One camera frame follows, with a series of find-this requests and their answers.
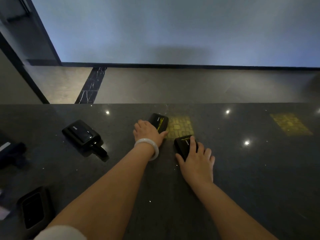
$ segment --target speckled stone surface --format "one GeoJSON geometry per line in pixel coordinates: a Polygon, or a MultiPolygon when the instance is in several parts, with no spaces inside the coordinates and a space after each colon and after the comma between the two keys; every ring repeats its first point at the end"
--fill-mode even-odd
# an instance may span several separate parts
{"type": "MultiPolygon", "coordinates": [[[[303,103],[0,105],[1,130],[27,145],[30,161],[23,169],[0,170],[6,193],[0,205],[12,209],[0,221],[0,239],[22,237],[14,210],[21,196],[47,186],[60,212],[133,147],[134,123],[152,113],[188,116],[196,139],[216,156],[215,183],[275,236],[319,239],[319,109],[319,104],[303,103]],[[270,116],[283,113],[280,125],[270,116]],[[287,114],[298,121],[286,121],[287,114]],[[101,135],[106,162],[94,154],[83,157],[62,135],[78,119],[101,135]],[[288,136],[286,126],[300,129],[288,136]]],[[[182,178],[173,140],[167,139],[159,158],[146,167],[124,239],[218,238],[209,214],[182,178]]]]}

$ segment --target dark countertop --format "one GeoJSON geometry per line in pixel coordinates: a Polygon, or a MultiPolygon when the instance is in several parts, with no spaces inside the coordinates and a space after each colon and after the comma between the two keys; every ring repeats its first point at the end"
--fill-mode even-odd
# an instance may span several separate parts
{"type": "MultiPolygon", "coordinates": [[[[27,145],[30,160],[23,169],[0,170],[6,189],[0,205],[14,207],[44,185],[60,212],[133,147],[138,119],[160,113],[190,117],[196,139],[216,157],[214,182],[275,236],[319,239],[319,109],[302,103],[0,105],[1,130],[27,145]],[[286,113],[278,116],[285,131],[270,116],[279,113],[286,113]],[[101,135],[106,162],[83,157],[66,141],[61,130],[78,119],[101,135]],[[288,136],[287,128],[297,135],[288,136]]],[[[16,212],[0,221],[0,238],[21,239],[18,222],[16,212]]],[[[214,238],[214,224],[183,180],[167,139],[146,167],[124,239],[214,238]]]]}

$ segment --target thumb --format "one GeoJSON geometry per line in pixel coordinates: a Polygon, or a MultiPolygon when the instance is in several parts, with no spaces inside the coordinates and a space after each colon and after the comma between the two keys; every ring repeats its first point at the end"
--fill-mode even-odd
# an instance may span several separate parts
{"type": "Polygon", "coordinates": [[[182,167],[182,165],[184,164],[184,160],[182,158],[182,156],[178,153],[176,153],[176,158],[178,160],[179,166],[182,167]]]}
{"type": "Polygon", "coordinates": [[[160,136],[162,137],[162,139],[164,139],[168,133],[169,133],[168,131],[161,132],[160,136]]]}

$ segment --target white bangle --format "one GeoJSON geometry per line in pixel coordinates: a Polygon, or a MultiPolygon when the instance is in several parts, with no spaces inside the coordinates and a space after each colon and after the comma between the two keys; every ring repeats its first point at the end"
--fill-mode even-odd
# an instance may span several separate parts
{"type": "Polygon", "coordinates": [[[155,160],[159,155],[159,148],[157,144],[153,140],[150,140],[148,138],[142,138],[140,140],[137,140],[137,142],[134,144],[134,147],[136,147],[136,145],[141,142],[146,142],[153,146],[155,153],[154,153],[154,156],[149,161],[155,160]]]}

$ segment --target person's left arm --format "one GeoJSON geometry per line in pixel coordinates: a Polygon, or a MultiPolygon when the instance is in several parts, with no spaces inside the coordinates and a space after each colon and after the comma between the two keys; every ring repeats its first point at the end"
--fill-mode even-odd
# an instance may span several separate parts
{"type": "MultiPolygon", "coordinates": [[[[134,126],[135,141],[148,138],[159,147],[167,135],[167,132],[159,134],[148,121],[139,120],[134,126]]],[[[78,229],[88,239],[122,239],[141,178],[154,153],[152,145],[139,143],[110,171],[66,206],[48,228],[68,225],[78,229]]]]}

